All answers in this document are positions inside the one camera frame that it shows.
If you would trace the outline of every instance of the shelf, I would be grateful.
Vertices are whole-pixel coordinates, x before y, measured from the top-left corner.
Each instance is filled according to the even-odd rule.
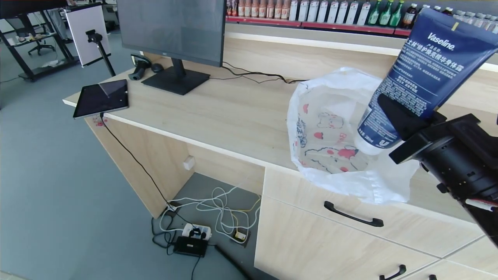
[[[396,30],[394,31],[394,35],[409,36],[410,33],[411,29],[396,28]]]
[[[319,22],[307,22],[307,21],[303,22],[302,26],[310,28],[324,28],[324,29],[350,30],[358,32],[372,32],[372,33],[381,33],[381,34],[394,34],[394,28],[392,27],[337,24],[337,23],[319,23]]]
[[[244,23],[259,23],[269,25],[284,25],[300,27],[300,21],[288,21],[283,19],[258,18],[258,17],[242,17],[242,16],[227,16],[227,22],[244,22]]]

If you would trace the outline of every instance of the drawer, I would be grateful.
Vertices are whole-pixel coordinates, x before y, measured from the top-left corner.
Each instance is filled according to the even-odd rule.
[[[441,260],[427,268],[399,280],[498,280],[498,277]]]
[[[378,280],[435,257],[263,196],[254,266],[281,280]]]
[[[265,171],[263,195],[438,257],[483,235],[477,225],[469,222],[430,211],[362,203],[355,197],[330,192],[305,179],[270,168]],[[336,210],[361,220],[380,219],[383,227],[374,227],[331,212],[324,207],[325,201],[333,203]]]
[[[487,236],[457,251],[447,259],[498,276],[498,249]]]

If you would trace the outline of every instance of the vaseline logo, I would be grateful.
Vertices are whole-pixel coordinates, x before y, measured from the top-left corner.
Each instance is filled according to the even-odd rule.
[[[437,37],[436,34],[434,34],[432,32],[429,34],[429,37],[427,37],[427,39],[429,39],[429,40],[431,40],[433,42],[436,42],[436,43],[442,45],[443,47],[445,47],[445,48],[447,48],[449,50],[453,50],[455,48],[455,45],[452,45],[450,43],[450,41],[440,39],[440,38]]]

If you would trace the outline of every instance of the office chair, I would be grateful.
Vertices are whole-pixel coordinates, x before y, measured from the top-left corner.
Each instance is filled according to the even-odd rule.
[[[27,37],[31,33],[33,36],[36,35],[36,32],[34,30],[33,25],[31,24],[31,21],[29,21],[28,15],[27,14],[20,14],[17,17],[14,18],[6,18],[6,21],[14,28],[15,33],[19,37]],[[36,47],[32,48],[31,50],[28,51],[28,54],[31,55],[31,52],[35,51],[40,54],[41,49],[51,49],[52,51],[55,51],[55,47],[51,45],[44,45],[40,44],[38,40],[36,42]]]

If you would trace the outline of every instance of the person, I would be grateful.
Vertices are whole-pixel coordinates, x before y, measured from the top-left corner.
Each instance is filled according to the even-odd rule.
[[[76,2],[74,0],[66,0],[67,4],[70,6],[75,6]],[[54,23],[54,28],[57,29],[61,39],[64,43],[72,43],[73,40],[69,39],[67,36],[66,24],[62,20],[61,14],[59,13],[59,8],[48,10],[48,16],[52,19]]]

